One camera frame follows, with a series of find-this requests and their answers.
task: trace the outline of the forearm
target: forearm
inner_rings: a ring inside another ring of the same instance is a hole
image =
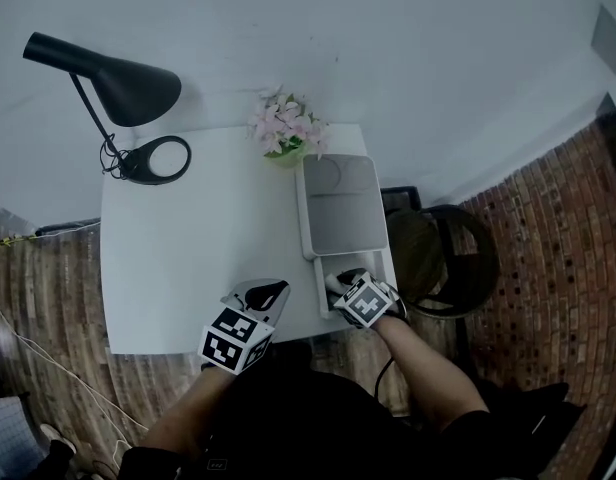
[[[407,323],[382,317],[373,327],[388,345],[419,407],[439,430],[463,414],[488,410],[466,374],[433,350]]]
[[[172,451],[194,460],[210,438],[212,418],[235,378],[221,368],[205,370],[152,426],[140,446]]]

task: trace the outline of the person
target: person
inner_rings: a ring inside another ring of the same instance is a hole
[[[459,368],[399,318],[382,316],[372,328],[435,435],[418,434],[392,418],[354,382],[311,370],[310,352],[295,350],[289,360],[293,344],[281,344],[238,377],[218,367],[204,369],[140,446],[125,453],[119,480],[245,478],[259,472],[522,477],[506,429]]]
[[[70,460],[77,453],[77,448],[55,427],[42,423],[39,426],[41,433],[50,441],[48,455],[39,465],[28,474],[26,480],[63,480],[68,473]],[[103,480],[100,475],[88,473],[78,473],[77,478],[81,480]]]

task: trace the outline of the black chair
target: black chair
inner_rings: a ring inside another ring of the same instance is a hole
[[[433,318],[464,317],[479,308],[490,297],[497,284],[499,257],[492,235],[479,220],[458,206],[434,206],[420,210],[419,214],[431,218],[437,225],[447,279],[438,293],[428,293],[419,296],[417,300],[408,300],[405,297],[405,301],[413,309]],[[391,214],[388,214],[389,234],[390,217]],[[451,226],[461,226],[473,236],[476,252],[456,254]],[[449,307],[433,309],[424,305],[426,301],[442,303]]]

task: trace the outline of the brick floor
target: brick floor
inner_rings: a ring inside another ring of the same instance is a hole
[[[480,375],[524,390],[564,380],[568,399],[588,404],[550,478],[587,478],[616,414],[616,172],[604,130],[593,123],[464,203],[490,225],[501,262],[493,297],[466,321]]]

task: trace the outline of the desk lamp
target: desk lamp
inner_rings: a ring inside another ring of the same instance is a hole
[[[24,50],[24,58],[67,71],[90,116],[104,136],[99,151],[103,172],[117,179],[129,180],[144,185],[161,185],[180,178],[190,165],[190,146],[180,137],[160,137],[140,148],[119,151],[95,110],[86,97],[78,76],[88,78],[110,120],[119,126],[130,127],[154,121],[175,104],[181,93],[181,81],[171,71],[139,64],[128,60],[100,55],[80,46],[35,32]],[[170,176],[159,176],[150,168],[150,157],[167,142],[181,144],[186,149],[186,162]],[[106,167],[102,153],[112,158]]]

